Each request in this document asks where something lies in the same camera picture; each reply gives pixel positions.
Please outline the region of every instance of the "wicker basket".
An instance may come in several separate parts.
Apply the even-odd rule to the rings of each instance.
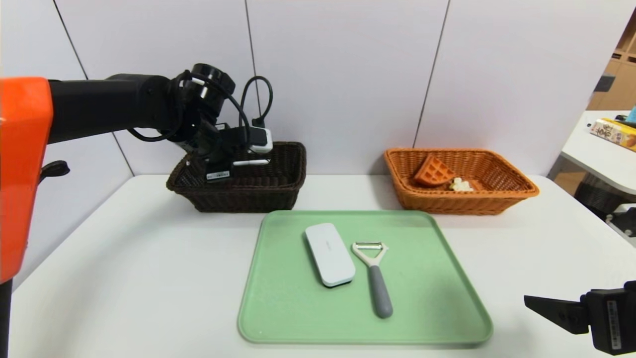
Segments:
[[[305,182],[307,153],[297,142],[275,142],[265,166],[239,166],[231,180],[206,183],[203,165],[189,155],[174,168],[166,186],[201,212],[268,213],[291,209]],[[258,159],[254,154],[236,160]]]
[[[428,154],[483,190],[454,192],[448,185],[423,188],[413,176]],[[384,153],[397,198],[405,209],[439,214],[495,215],[539,189],[499,154],[481,149],[389,149]]]

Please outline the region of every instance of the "green plastic tray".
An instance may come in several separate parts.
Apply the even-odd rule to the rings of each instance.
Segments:
[[[331,222],[356,276],[323,286],[304,232]],[[382,241],[380,268],[393,316],[373,311],[355,241]],[[238,329],[254,343],[463,344],[492,335],[492,321],[435,220],[421,211],[275,211],[261,224]]]

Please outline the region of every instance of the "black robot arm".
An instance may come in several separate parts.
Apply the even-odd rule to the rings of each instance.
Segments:
[[[243,112],[250,83],[262,80],[270,100],[264,114],[249,124]],[[53,124],[49,143],[128,130],[143,141],[169,140],[206,164],[208,182],[226,179],[215,173],[231,173],[236,153],[265,154],[271,150],[271,133],[265,115],[272,104],[272,87],[261,76],[245,86],[241,103],[232,94],[235,84],[224,72],[207,64],[196,64],[169,80],[153,75],[114,75],[106,80],[50,81]],[[218,124],[225,99],[239,112],[240,127]],[[135,128],[153,128],[159,133],[145,137]]]

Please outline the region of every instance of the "barcode label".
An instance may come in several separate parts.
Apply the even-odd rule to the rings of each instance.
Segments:
[[[612,349],[621,349],[621,329],[618,325],[618,306],[616,301],[607,302],[607,318],[609,319],[609,335],[612,339]]]
[[[205,175],[205,179],[208,179],[208,180],[221,179],[221,178],[227,178],[228,176],[230,176],[230,171],[228,170],[217,171],[216,173],[207,173]]]

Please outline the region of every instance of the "orange casing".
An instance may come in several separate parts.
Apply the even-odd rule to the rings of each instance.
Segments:
[[[48,80],[0,78],[0,283],[13,278],[27,248],[53,100]]]

